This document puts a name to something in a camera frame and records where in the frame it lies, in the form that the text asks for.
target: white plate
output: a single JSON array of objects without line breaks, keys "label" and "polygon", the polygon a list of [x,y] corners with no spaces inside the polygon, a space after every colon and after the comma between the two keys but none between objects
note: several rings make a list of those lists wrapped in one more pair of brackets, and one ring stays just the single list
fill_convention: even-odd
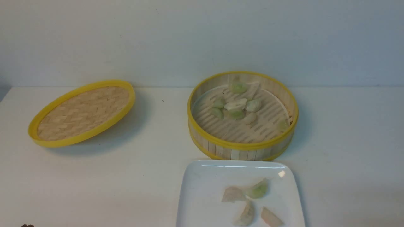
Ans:
[{"label": "white plate", "polygon": [[292,171],[275,162],[203,160],[192,162],[185,170],[178,205],[177,227],[232,227],[245,202],[221,202],[228,186],[245,188],[263,178],[270,179],[269,193],[252,200],[255,220],[251,227],[268,226],[261,219],[266,206],[284,227],[304,227],[299,192]]}]

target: bamboo steamer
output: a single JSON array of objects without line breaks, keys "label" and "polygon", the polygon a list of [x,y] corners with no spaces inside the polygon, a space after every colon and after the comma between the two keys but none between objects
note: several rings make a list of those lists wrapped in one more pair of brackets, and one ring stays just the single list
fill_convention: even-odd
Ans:
[{"label": "bamboo steamer", "polygon": [[[219,96],[226,102],[251,98],[254,89],[243,94],[228,90],[228,81],[234,76],[250,88],[259,84],[254,99],[261,99],[262,106],[251,125],[209,113]],[[267,75],[248,71],[224,72],[205,79],[192,91],[187,109],[192,141],[208,157],[222,160],[272,161],[289,146],[299,116],[289,89]]]}]

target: bamboo steamer lid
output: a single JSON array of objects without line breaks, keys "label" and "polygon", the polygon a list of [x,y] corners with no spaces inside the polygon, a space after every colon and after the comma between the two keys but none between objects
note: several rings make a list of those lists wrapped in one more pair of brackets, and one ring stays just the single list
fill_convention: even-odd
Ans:
[{"label": "bamboo steamer lid", "polygon": [[56,99],[32,120],[29,135],[39,145],[78,143],[106,130],[133,106],[135,93],[125,81],[102,81]]}]

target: table surface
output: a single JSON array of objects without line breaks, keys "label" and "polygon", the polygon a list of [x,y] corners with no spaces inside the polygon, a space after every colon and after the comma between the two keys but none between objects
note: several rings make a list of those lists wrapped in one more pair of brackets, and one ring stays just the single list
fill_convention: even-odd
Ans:
[{"label": "table surface", "polygon": [[[0,225],[168,226],[186,166],[207,159],[187,128],[191,88],[135,88],[115,126],[44,148],[31,119],[72,88],[11,88],[0,102]],[[404,223],[404,88],[292,88],[299,122],[275,161],[294,172],[310,227]]]}]

